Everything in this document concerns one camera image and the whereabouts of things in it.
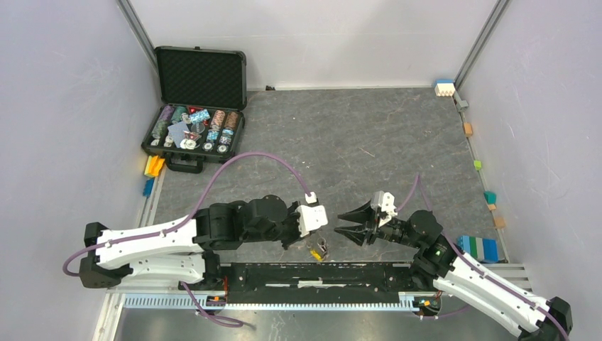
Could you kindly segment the yellow tag key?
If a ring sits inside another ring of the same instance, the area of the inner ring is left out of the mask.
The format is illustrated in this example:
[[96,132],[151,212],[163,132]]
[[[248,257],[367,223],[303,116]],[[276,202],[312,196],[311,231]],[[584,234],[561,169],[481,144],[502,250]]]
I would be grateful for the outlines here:
[[318,261],[324,261],[324,256],[315,249],[310,250],[310,254]]

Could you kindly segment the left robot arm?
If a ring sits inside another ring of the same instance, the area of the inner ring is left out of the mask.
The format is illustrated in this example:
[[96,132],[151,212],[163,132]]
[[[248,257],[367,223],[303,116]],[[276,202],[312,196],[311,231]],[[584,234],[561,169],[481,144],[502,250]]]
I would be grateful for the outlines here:
[[111,288],[139,279],[167,279],[217,288],[223,271],[209,256],[236,250],[243,243],[280,242],[284,249],[324,226],[317,203],[287,206],[278,196],[249,202],[216,203],[187,220],[138,229],[113,230],[94,222],[86,226],[86,256],[79,278],[86,288]]

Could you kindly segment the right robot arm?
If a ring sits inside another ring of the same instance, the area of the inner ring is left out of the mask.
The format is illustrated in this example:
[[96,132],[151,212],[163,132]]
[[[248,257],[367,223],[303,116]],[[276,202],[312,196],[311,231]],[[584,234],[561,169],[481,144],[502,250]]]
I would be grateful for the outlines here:
[[568,340],[571,306],[556,296],[537,296],[492,272],[448,238],[433,212],[417,210],[406,220],[369,203],[338,216],[350,227],[335,231],[359,246],[375,239],[415,248],[410,281],[420,290],[449,293],[484,313],[518,340]]

